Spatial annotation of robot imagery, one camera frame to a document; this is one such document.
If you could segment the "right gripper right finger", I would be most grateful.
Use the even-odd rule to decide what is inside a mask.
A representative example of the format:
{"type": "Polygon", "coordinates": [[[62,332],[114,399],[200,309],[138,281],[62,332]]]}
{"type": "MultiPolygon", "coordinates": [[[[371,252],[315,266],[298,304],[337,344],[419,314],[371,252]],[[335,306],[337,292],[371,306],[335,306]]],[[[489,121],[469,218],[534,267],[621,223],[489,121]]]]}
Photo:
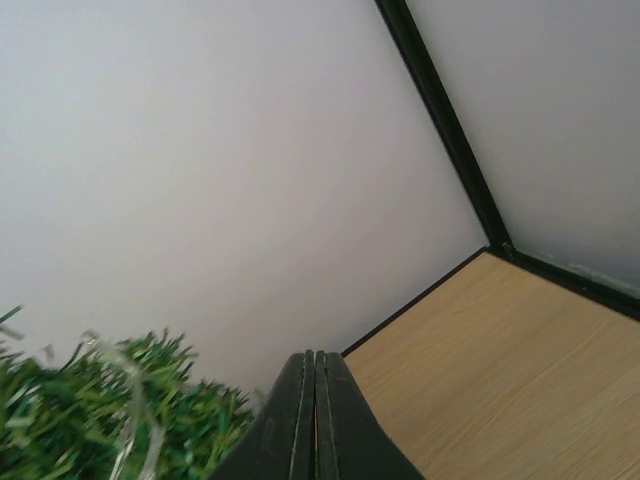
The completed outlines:
{"type": "Polygon", "coordinates": [[[421,479],[387,436],[339,353],[315,360],[316,474],[319,479],[421,479]]]}

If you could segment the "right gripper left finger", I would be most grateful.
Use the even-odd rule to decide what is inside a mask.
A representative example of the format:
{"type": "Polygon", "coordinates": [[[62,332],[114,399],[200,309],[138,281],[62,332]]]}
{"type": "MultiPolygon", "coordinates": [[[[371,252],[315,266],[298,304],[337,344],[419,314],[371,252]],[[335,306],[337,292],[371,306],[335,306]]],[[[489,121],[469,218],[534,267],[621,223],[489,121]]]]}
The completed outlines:
{"type": "Polygon", "coordinates": [[[295,480],[315,476],[315,358],[286,361],[264,407],[211,474],[219,480],[295,480]]]}

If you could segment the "clear led string lights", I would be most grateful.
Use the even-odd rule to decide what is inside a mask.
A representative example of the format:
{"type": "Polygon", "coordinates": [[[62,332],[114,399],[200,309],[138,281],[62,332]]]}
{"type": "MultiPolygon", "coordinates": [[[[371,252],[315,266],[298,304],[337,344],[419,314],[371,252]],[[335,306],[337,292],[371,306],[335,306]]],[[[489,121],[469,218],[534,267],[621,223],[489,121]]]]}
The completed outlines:
{"type": "Polygon", "coordinates": [[[81,344],[86,346],[91,353],[97,353],[101,361],[108,367],[122,371],[131,391],[131,401],[127,407],[126,421],[119,438],[121,448],[118,451],[109,478],[121,478],[126,463],[133,452],[138,428],[143,423],[146,423],[149,430],[149,446],[137,478],[156,479],[165,431],[156,421],[145,398],[142,369],[118,347],[100,337],[95,331],[85,331],[81,336],[81,344]]]}

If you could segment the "small green christmas tree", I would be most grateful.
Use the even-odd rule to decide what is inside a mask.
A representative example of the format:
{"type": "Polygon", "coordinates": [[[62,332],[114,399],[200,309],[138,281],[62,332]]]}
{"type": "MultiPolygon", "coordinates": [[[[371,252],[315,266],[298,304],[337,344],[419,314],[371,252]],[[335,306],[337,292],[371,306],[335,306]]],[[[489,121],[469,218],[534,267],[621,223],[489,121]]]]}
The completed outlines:
{"type": "MultiPolygon", "coordinates": [[[[1,475],[5,479],[110,479],[131,391],[81,340],[61,366],[16,349],[1,329],[1,475]]],[[[168,332],[111,342],[143,372],[145,398],[165,431],[156,479],[206,479],[254,421],[239,389],[191,376],[196,355],[168,332]]],[[[143,423],[120,479],[138,479],[149,446],[143,423]]]]}

